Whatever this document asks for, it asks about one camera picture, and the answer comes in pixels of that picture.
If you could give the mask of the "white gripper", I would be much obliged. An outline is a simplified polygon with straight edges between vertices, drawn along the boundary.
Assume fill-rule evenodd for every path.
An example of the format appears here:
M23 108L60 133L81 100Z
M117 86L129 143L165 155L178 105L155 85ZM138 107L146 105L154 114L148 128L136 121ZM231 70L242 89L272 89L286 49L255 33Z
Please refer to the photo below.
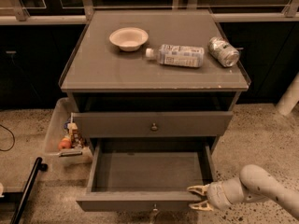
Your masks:
M207 200L205 201L189 204L189 207L195 211L213 211L214 208L223 210L232 205L224 192L222 181L212 182L209 185L190 186L187 187L187 191L207 196Z

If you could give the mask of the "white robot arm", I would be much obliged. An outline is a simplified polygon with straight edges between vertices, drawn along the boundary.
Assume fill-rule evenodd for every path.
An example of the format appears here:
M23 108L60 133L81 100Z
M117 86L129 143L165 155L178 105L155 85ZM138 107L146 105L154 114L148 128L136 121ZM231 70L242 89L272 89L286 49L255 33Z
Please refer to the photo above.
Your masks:
M299 192L285 188L265 169L254 164L244 166L237 177L207 185L190 186L187 191L204 197L199 203L189 204L192 210L223 210L237 203L272 200L299 219Z

